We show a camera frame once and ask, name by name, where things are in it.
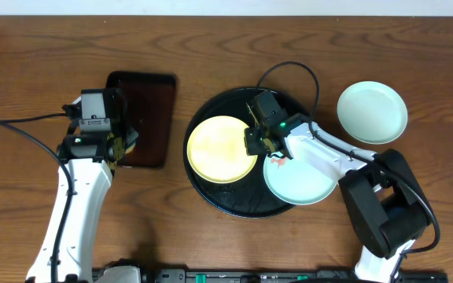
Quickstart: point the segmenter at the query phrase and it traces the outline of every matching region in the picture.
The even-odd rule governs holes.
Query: green indicator light
[[[197,274],[195,276],[195,283],[205,283],[205,274]]]

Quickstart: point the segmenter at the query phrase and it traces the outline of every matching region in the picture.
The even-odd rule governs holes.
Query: white bowl
[[[324,200],[337,185],[310,164],[269,156],[263,163],[263,177],[268,189],[276,197],[297,205],[314,204]]]
[[[407,106],[383,83],[360,82],[345,90],[337,105],[342,127],[354,138],[373,145],[397,139],[408,122]]]

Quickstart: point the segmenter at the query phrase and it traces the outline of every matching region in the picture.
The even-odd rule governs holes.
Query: black plate
[[[258,156],[254,168],[244,178],[229,184],[216,184],[204,180],[193,171],[188,161],[186,147],[193,129],[202,121],[214,116],[232,116],[253,127],[254,119],[249,114],[246,102],[253,99],[263,90],[267,89],[239,88],[228,90],[214,97],[195,114],[185,134],[183,159],[186,173],[193,187],[204,199],[219,210],[241,217],[263,218],[278,215],[294,207],[293,204],[288,204],[277,198],[268,189],[263,178],[263,162],[265,158]],[[276,91],[274,91],[274,96],[290,116],[298,112],[308,115],[304,107],[291,97]]]

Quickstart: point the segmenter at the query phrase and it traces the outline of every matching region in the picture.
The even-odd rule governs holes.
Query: wooden table
[[[120,168],[106,196],[94,265],[135,257],[151,268],[308,270],[353,267],[361,244],[338,189],[326,200],[269,219],[240,219],[206,203],[186,177],[182,140],[210,97],[252,86],[281,61],[317,73],[316,116],[327,131],[408,159],[440,220],[436,250],[406,270],[444,270],[453,282],[453,18],[393,17],[0,17],[0,118],[60,111],[114,70],[175,73],[179,92],[165,168]],[[362,80],[386,83],[410,121],[388,145],[364,145],[341,130],[341,92]],[[267,86],[311,108],[315,88],[297,67]],[[67,121],[19,125],[55,148]],[[0,282],[23,281],[44,238],[57,192],[57,165],[0,127]],[[433,237],[427,229],[418,245]]]

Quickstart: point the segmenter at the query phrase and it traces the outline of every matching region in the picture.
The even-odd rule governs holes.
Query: yellow plate
[[[202,178],[219,184],[235,182],[255,166],[258,156],[248,156],[244,129],[248,125],[230,116],[216,116],[200,123],[190,135],[186,155]]]

